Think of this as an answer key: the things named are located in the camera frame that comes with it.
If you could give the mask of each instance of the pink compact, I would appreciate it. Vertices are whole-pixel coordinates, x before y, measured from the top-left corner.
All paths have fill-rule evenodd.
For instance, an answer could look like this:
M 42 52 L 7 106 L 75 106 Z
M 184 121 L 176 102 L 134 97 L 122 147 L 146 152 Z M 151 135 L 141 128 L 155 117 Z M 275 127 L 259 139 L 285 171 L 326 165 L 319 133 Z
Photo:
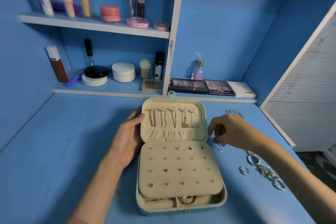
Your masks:
M 169 24 L 165 21 L 154 22 L 154 28 L 161 31 L 169 31 Z
M 112 5 L 100 5 L 100 17 L 103 22 L 119 23 L 121 22 L 120 9 Z
M 127 20 L 127 25 L 136 28 L 146 28 L 148 27 L 148 21 L 140 17 L 129 17 Z

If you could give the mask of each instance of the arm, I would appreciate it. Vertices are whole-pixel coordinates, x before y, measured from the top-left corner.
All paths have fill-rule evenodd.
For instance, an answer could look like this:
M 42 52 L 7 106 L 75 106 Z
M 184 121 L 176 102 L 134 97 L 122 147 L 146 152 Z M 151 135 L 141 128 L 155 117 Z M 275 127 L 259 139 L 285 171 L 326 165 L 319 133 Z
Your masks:
M 87 186 L 67 224 L 103 224 L 121 172 L 132 161 L 142 145 L 137 127 L 145 114 L 137 117 L 136 109 L 118 128 L 111 146 Z
M 336 193 L 296 161 L 283 147 L 237 115 L 213 118 L 216 141 L 263 158 L 281 177 L 316 223 L 336 223 Z

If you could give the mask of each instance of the black jar lid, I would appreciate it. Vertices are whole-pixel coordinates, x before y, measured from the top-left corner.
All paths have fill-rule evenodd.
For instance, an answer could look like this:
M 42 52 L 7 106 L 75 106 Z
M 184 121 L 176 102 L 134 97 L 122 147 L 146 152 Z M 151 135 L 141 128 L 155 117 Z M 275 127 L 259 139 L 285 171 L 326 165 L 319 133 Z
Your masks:
M 89 66 L 84 69 L 84 74 L 91 79 L 98 79 L 108 76 L 109 70 L 104 66 Z

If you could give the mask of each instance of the jewelry box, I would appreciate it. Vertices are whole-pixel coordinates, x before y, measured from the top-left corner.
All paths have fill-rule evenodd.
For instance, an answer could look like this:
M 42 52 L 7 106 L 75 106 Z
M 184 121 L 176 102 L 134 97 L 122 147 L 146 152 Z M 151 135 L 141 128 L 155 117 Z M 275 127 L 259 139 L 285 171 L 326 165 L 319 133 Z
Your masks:
M 199 101 L 148 99 L 141 123 L 136 200 L 146 215 L 214 209 L 226 188 Z

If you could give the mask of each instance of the gold bottle cap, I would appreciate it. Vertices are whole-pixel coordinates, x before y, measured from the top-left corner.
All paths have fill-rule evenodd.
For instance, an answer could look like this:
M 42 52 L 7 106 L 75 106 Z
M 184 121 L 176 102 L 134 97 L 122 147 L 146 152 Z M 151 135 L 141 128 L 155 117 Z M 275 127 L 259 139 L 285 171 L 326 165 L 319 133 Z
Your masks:
M 203 63 L 204 63 L 204 60 L 203 59 L 199 59 L 198 60 L 198 64 L 197 64 L 198 68 L 202 68 L 203 67 Z

